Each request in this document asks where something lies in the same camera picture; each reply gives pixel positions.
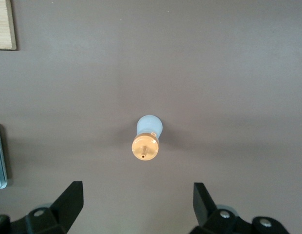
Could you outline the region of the brown table cover sheet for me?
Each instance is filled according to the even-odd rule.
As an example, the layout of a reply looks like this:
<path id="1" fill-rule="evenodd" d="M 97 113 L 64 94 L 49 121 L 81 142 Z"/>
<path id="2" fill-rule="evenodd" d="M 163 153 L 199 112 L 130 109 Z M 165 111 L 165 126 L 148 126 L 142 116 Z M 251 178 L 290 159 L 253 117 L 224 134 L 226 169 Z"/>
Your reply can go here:
<path id="1" fill-rule="evenodd" d="M 12 0 L 0 126 L 19 219 L 75 180 L 69 234 L 188 234 L 193 184 L 302 234 L 302 0 Z M 132 153 L 145 115 L 159 152 Z"/>

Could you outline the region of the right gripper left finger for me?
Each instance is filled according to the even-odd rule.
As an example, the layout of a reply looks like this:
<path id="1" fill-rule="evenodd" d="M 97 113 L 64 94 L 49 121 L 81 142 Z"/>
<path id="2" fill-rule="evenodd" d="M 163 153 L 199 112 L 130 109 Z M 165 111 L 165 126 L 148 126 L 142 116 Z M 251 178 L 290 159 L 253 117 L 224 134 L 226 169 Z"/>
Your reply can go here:
<path id="1" fill-rule="evenodd" d="M 83 208 L 83 182 L 74 181 L 51 204 L 11 221 L 0 214 L 0 234 L 67 234 Z"/>

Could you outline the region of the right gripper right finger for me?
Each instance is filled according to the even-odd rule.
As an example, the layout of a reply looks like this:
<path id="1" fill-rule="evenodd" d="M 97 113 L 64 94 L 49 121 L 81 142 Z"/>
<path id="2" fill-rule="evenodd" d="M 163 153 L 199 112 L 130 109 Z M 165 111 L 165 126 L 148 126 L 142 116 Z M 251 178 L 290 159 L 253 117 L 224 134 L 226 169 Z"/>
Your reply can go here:
<path id="1" fill-rule="evenodd" d="M 290 234 L 279 221 L 257 216 L 251 223 L 226 208 L 218 208 L 204 183 L 193 185 L 193 209 L 198 222 L 191 234 Z"/>

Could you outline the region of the translucent orange-capped sauce bottle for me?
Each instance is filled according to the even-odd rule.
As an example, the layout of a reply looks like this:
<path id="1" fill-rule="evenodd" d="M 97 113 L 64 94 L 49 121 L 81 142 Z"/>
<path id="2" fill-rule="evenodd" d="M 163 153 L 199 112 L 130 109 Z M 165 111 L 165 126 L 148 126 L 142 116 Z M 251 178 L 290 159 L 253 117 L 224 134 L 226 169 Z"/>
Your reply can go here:
<path id="1" fill-rule="evenodd" d="M 142 116 L 136 125 L 132 153 L 139 160 L 154 159 L 159 152 L 159 138 L 163 131 L 162 121 L 154 115 Z"/>

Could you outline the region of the wooden cutting board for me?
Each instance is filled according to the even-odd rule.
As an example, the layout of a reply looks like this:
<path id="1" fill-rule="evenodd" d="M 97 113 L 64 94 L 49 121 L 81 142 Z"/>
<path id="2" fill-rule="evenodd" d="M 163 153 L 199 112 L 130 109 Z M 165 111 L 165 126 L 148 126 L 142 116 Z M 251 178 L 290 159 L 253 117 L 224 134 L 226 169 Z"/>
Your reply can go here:
<path id="1" fill-rule="evenodd" d="M 0 0 L 0 50 L 16 50 L 13 12 L 10 0 Z"/>

